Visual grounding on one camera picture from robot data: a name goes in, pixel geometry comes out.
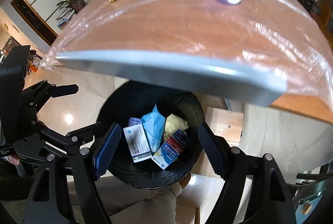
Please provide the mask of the person's left hand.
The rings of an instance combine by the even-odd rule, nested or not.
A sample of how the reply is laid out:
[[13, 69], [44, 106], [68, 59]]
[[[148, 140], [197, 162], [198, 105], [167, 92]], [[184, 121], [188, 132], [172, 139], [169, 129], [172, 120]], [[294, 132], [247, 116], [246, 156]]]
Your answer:
[[9, 162], [17, 167], [21, 165], [20, 157], [18, 157], [17, 155], [10, 155]]

